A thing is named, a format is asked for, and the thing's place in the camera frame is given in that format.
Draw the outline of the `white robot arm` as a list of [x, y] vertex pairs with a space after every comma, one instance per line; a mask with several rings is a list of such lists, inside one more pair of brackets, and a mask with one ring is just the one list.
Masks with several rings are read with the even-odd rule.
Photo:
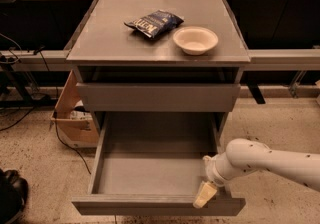
[[320, 155], [279, 151], [261, 142], [238, 138], [230, 141], [222, 154], [203, 157], [207, 177], [202, 181], [193, 206], [204, 207], [219, 187], [234, 178], [266, 170], [310, 189], [320, 191]]

